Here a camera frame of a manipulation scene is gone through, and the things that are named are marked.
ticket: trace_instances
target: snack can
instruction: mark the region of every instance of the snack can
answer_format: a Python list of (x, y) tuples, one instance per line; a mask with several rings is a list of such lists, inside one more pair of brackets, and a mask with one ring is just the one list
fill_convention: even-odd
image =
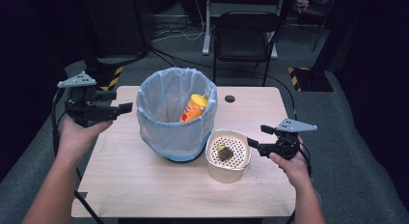
[(181, 114), (179, 121), (181, 123), (184, 123), (198, 118), (205, 112), (207, 104), (208, 99), (206, 97), (198, 94), (193, 94), (190, 97), (190, 100), (187, 103), (186, 108), (183, 111), (183, 114)]

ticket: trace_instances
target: yellow can lid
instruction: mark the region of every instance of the yellow can lid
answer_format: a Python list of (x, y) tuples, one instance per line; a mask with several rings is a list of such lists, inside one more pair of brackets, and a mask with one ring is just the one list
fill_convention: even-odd
[(198, 94), (193, 94), (191, 97), (193, 102), (198, 104), (201, 107), (207, 107), (208, 104), (208, 99), (204, 96), (198, 95)]

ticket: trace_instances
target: hand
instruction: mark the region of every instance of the hand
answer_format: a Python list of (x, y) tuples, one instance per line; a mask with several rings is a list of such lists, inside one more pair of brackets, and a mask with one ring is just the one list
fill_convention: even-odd
[[(299, 137), (299, 140), (301, 143), (300, 148), (301, 150), (304, 150), (302, 145), (304, 142), (301, 137)], [(303, 187), (306, 183), (311, 183), (306, 159), (300, 152), (298, 152), (291, 160), (286, 160), (274, 153), (270, 154), (270, 159), (277, 163), (280, 168), (284, 169), (289, 183), (291, 183), (295, 189)]]
[(111, 124), (113, 121), (82, 127), (76, 124), (72, 117), (67, 116), (62, 124), (57, 159), (62, 159), (76, 167), (96, 137)]

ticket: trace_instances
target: person's arm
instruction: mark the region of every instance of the person's arm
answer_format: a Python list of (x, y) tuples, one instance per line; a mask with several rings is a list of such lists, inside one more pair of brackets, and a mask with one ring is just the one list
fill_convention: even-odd
[(297, 153), (291, 160), (285, 160), (272, 153), (270, 158), (285, 171), (289, 182), (295, 188), (295, 223), (325, 223), (304, 157)]
[(71, 117), (64, 119), (56, 159), (23, 223), (70, 223), (75, 169), (94, 139), (111, 124), (84, 128)]

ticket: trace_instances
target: metal bracket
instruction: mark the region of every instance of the metal bracket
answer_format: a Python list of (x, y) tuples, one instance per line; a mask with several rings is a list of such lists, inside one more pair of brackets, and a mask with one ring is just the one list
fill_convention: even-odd
[(82, 71), (78, 75), (69, 78), (65, 81), (61, 81), (57, 84), (58, 88), (68, 87), (81, 87), (81, 86), (94, 86), (96, 85), (95, 79), (91, 78), (87, 73)]
[(294, 121), (291, 119), (284, 119), (277, 127), (277, 130), (286, 131), (286, 132), (300, 132), (300, 131), (309, 131), (317, 130), (317, 126), (308, 125), (301, 123), (299, 121)]

